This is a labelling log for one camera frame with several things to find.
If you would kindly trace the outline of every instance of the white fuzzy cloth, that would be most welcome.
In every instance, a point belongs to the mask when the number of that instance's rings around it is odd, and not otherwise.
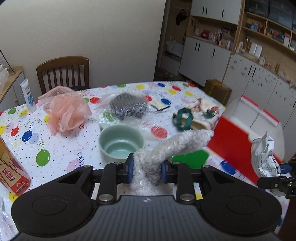
[[[210,130],[184,131],[175,135],[152,151],[140,149],[133,154],[133,180],[131,184],[118,185],[118,196],[154,196],[172,194],[172,184],[164,184],[161,163],[174,155],[187,154],[206,146],[214,135]]]

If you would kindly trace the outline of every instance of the white bottle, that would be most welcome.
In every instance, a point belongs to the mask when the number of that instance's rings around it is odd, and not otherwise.
[[[28,110],[29,110],[30,113],[33,113],[34,111],[36,111],[37,108],[36,108],[35,102],[33,100],[33,96],[32,96],[30,86],[29,86],[28,78],[26,78],[20,84],[20,86],[22,87],[22,92],[24,94],[24,98],[26,100]]]

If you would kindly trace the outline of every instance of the beige wall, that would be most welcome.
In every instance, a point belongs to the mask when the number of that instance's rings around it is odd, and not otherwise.
[[[36,67],[68,55],[90,59],[92,88],[152,81],[165,0],[6,0],[0,49],[22,65],[35,98]]]

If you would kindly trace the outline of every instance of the tablecloth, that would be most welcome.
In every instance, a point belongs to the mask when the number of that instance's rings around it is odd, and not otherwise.
[[[152,150],[160,141],[179,132],[172,123],[172,115],[185,104],[203,97],[216,103],[220,114],[225,109],[218,101],[194,85],[178,81],[121,84],[80,91],[88,102],[93,116],[88,117],[83,125],[74,129],[67,137],[61,136],[60,133],[53,136],[47,128],[49,116],[44,112],[43,106],[49,102],[48,99],[35,101],[37,110],[34,113],[29,113],[26,105],[6,110],[0,116],[0,135],[29,174],[31,184],[28,190],[39,187],[85,164],[92,165],[94,169],[104,168],[98,148],[100,131],[96,110],[103,96],[122,91],[136,91],[143,94],[148,101],[154,99],[171,106],[164,112],[149,116],[147,134],[155,138],[147,141],[146,149],[148,150]],[[250,180],[232,168],[225,160],[208,148],[205,149],[210,153],[207,164],[251,184]],[[194,186],[197,198],[202,198],[198,184]],[[0,185],[0,194],[6,212],[10,213],[12,202],[17,196],[2,185]],[[283,197],[279,198],[279,201],[283,208],[283,219],[289,202]]]

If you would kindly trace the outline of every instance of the mug handle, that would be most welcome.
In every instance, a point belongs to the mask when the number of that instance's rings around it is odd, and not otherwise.
[[[110,125],[109,124],[106,124],[106,123],[101,123],[100,124],[100,131],[106,129],[107,127],[110,127]]]

